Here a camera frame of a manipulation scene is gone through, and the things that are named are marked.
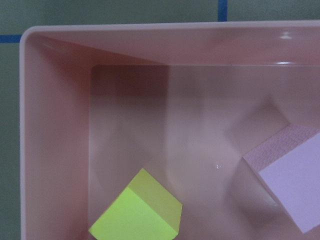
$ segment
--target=cube side face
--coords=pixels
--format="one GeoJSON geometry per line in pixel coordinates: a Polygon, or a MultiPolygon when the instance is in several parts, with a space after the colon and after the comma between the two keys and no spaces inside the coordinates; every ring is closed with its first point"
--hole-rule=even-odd
{"type": "Polygon", "coordinates": [[[97,240],[172,240],[178,234],[128,187],[89,232],[97,240]]]}
{"type": "Polygon", "coordinates": [[[177,233],[180,228],[182,204],[145,169],[130,182],[128,187],[159,214],[177,233]]]}
{"type": "Polygon", "coordinates": [[[289,125],[243,156],[259,172],[319,132],[318,129],[289,125]]]}
{"type": "Polygon", "coordinates": [[[303,233],[320,225],[319,146],[317,134],[259,172],[303,233]]]}

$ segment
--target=pink plastic container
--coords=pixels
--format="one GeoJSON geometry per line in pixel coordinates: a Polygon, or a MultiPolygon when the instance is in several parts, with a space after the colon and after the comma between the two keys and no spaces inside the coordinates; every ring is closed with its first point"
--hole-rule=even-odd
{"type": "Polygon", "coordinates": [[[242,156],[320,128],[320,21],[39,26],[20,44],[21,239],[88,240],[146,168],[177,240],[313,240],[242,156]]]}

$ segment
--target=block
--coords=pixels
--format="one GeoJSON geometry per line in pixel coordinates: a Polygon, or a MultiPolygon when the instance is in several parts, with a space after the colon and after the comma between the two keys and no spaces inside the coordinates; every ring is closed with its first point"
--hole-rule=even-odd
{"type": "Polygon", "coordinates": [[[182,204],[142,168],[89,232],[98,240],[172,240],[181,213],[182,204]]]}
{"type": "Polygon", "coordinates": [[[243,156],[302,233],[320,225],[320,130],[289,125],[243,156]]]}

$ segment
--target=pink block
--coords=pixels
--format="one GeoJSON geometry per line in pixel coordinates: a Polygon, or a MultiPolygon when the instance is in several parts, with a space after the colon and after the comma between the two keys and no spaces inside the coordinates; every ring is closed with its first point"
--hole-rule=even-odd
{"type": "Polygon", "coordinates": [[[243,156],[303,233],[320,225],[319,132],[289,125],[243,156]]]}

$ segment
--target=table surface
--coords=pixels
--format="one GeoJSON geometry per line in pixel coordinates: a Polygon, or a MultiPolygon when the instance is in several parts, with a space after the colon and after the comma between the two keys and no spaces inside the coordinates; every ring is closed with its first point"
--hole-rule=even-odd
{"type": "MultiPolygon", "coordinates": [[[[318,0],[0,0],[0,40],[38,25],[316,20],[318,0]]],[[[0,240],[20,239],[19,44],[0,41],[0,240]]]]}

